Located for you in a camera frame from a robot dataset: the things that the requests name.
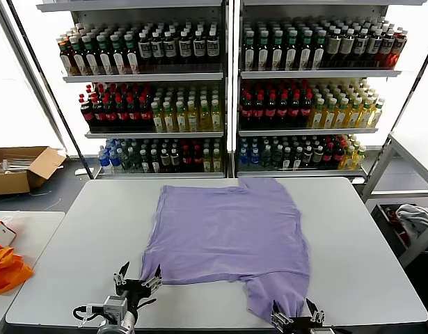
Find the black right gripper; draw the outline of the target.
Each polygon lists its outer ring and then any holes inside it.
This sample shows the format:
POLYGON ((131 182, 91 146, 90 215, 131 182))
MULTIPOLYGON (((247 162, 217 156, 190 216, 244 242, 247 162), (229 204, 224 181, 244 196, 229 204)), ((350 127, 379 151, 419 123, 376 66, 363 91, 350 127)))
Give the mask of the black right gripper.
POLYGON ((323 324, 325 313, 319 310, 317 306, 308 298, 306 304, 311 317, 293 317, 289 318, 280 311, 276 300, 273 300, 271 311, 271 323, 274 328, 285 328, 286 333, 335 333, 330 326, 323 324))

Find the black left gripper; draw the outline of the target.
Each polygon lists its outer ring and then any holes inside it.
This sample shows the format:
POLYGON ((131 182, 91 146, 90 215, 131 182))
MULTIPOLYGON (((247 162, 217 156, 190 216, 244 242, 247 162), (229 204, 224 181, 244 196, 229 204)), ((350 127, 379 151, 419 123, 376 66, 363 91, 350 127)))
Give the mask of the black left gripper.
POLYGON ((120 286, 120 296, 127 299, 127 309, 138 310, 145 305, 154 303, 156 299, 151 298, 151 296, 162 284, 161 265, 158 265, 153 277, 147 281, 125 280, 128 268, 129 262, 121 266, 117 273, 113 274, 115 286, 120 286))

